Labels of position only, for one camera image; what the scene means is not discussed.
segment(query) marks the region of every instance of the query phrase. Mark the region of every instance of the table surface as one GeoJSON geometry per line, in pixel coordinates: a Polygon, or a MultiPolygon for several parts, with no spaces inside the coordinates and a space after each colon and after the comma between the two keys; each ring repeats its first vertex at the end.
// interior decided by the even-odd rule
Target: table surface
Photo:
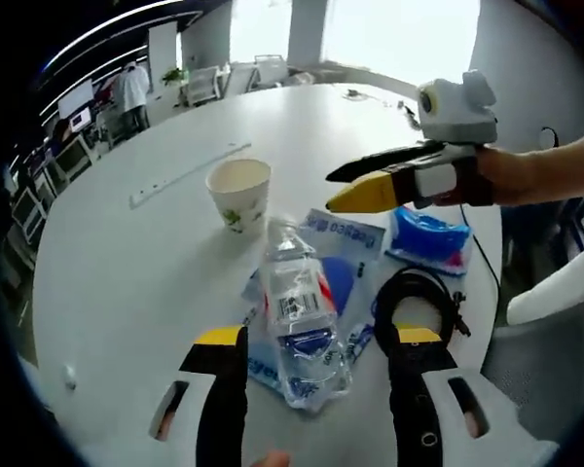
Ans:
{"type": "MultiPolygon", "coordinates": [[[[366,85],[264,90],[214,102],[132,138],[60,195],[39,248],[33,329],[45,395],[77,446],[108,462],[191,464],[149,437],[152,414],[195,338],[239,322],[238,297],[263,248],[263,238],[224,231],[204,185],[215,165],[208,162],[250,143],[242,156],[273,168],[269,213],[302,220],[342,187],[324,181],[331,170],[421,138],[396,108],[400,99],[415,108],[410,99],[366,85]],[[347,89],[364,95],[348,99],[347,89]],[[192,168],[130,209],[131,194],[192,168]],[[73,392],[64,384],[65,365],[75,374],[73,392]]],[[[454,207],[427,211],[462,221],[454,207]]],[[[499,275],[499,209],[466,212],[499,275]]],[[[346,217],[388,224],[386,214],[346,217]]],[[[477,249],[463,284],[461,312],[472,336],[455,333],[449,349],[461,367],[479,370],[497,296],[477,249]]],[[[428,308],[408,305],[413,315],[428,308]]],[[[374,341],[353,378],[351,393],[315,417],[250,380],[244,463],[278,448],[290,451],[296,465],[395,465],[386,361],[374,341]]]]}

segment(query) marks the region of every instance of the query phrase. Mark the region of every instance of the paper cup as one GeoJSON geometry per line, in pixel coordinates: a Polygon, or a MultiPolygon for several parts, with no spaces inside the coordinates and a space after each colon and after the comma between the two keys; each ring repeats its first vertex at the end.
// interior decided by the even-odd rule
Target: paper cup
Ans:
{"type": "Polygon", "coordinates": [[[264,229],[271,167],[255,159],[236,159],[217,166],[205,180],[225,225],[236,234],[264,229]]]}

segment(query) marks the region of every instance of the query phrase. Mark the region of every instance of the monitor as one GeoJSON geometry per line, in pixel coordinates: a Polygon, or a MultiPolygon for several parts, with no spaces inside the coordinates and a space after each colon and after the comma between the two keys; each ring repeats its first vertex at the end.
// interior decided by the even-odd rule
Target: monitor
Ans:
{"type": "Polygon", "coordinates": [[[71,126],[71,131],[77,133],[82,128],[91,123],[91,110],[89,107],[85,107],[82,111],[74,115],[69,119],[69,125],[71,126]]]}
{"type": "Polygon", "coordinates": [[[71,114],[92,100],[93,84],[91,80],[86,80],[58,101],[58,114],[62,119],[67,119],[71,114]]]}

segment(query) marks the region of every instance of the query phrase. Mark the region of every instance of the plastic water bottle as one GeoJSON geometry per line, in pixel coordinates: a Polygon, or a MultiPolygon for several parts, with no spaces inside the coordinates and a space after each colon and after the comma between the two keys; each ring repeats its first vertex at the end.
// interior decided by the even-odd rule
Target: plastic water bottle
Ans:
{"type": "Polygon", "coordinates": [[[352,377],[322,264],[294,224],[269,222],[260,280],[285,400],[317,412],[348,393],[352,377]]]}

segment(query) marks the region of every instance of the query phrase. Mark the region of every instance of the black cable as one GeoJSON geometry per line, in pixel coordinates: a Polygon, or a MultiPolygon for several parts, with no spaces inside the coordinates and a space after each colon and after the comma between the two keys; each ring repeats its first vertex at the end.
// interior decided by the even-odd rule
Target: black cable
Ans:
{"type": "Polygon", "coordinates": [[[450,342],[454,328],[466,336],[471,336],[469,328],[458,313],[465,296],[460,292],[452,295],[444,281],[434,271],[420,266],[409,266],[395,273],[377,295],[375,336],[385,354],[388,353],[390,346],[399,342],[392,317],[398,304],[407,297],[424,299],[437,309],[441,315],[439,337],[445,345],[450,342]]]}
{"type": "MultiPolygon", "coordinates": [[[[465,225],[467,227],[469,227],[471,229],[471,226],[469,225],[469,221],[467,221],[467,216],[465,215],[465,209],[463,208],[463,205],[459,204],[458,207],[460,208],[460,214],[463,217],[463,222],[465,223],[465,225]]],[[[476,242],[476,246],[478,247],[480,254],[483,255],[483,259],[485,260],[485,263],[487,263],[487,267],[489,268],[489,270],[491,271],[491,274],[493,276],[493,281],[495,282],[495,288],[497,289],[497,303],[495,304],[495,307],[497,308],[497,306],[499,305],[499,295],[500,295],[499,279],[497,278],[497,274],[495,274],[495,271],[493,270],[493,267],[491,266],[491,261],[489,261],[489,257],[487,256],[487,253],[485,253],[485,250],[483,249],[482,245],[480,244],[480,240],[478,240],[478,237],[476,236],[476,234],[473,234],[472,236],[474,237],[474,241],[476,242]]]]}

